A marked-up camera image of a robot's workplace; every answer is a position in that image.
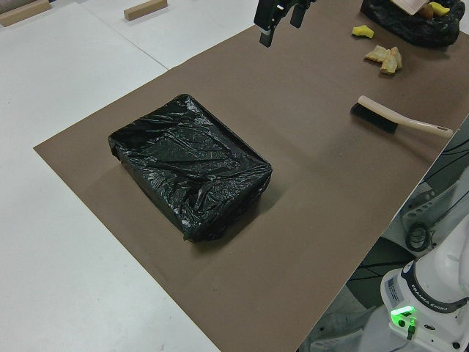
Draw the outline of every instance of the wooden stick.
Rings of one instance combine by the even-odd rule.
[[[154,11],[164,9],[165,7],[168,7],[167,0],[150,0],[144,2],[143,4],[124,10],[124,16],[129,21],[132,21],[136,18],[140,18],[141,16],[148,15]]]
[[[3,27],[10,26],[22,20],[26,20],[38,13],[47,11],[51,8],[49,0],[36,0],[31,4],[27,4],[17,9],[2,13],[0,15],[0,24]]]

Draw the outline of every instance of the brush handle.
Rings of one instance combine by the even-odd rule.
[[[389,121],[398,123],[400,125],[404,125],[410,128],[415,128],[416,130],[420,130],[427,133],[432,133],[437,136],[451,138],[453,136],[453,131],[449,128],[441,127],[432,125],[431,123],[426,123],[422,121],[412,120],[406,116],[402,116],[391,109],[386,108],[385,106],[377,103],[376,101],[365,97],[364,95],[360,96],[358,99],[358,103],[365,108],[373,111],[376,114],[381,115],[382,117],[388,119]]]

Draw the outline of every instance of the brown paper sheet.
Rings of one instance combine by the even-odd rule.
[[[295,351],[446,140],[352,117],[359,95],[456,129],[469,112],[469,38],[416,48],[359,13],[318,1],[273,46],[250,28],[37,146],[68,186],[223,351]],[[352,37],[367,24],[373,40]],[[394,77],[364,62],[397,45]],[[260,203],[222,240],[192,244],[144,196],[108,135],[192,94],[274,168]]]

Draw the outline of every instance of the black plastic-covered bin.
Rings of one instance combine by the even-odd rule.
[[[267,188],[272,166],[190,95],[112,133],[116,156],[184,234],[214,240]]]

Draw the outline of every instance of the black plastic bag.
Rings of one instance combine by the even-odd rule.
[[[267,188],[272,166],[190,95],[112,133],[116,156],[184,234],[214,240]]]
[[[363,0],[361,12],[388,31],[417,46],[442,48],[459,35],[459,21],[465,5],[461,0],[435,0],[450,9],[447,15],[427,20],[409,15],[391,0]]]

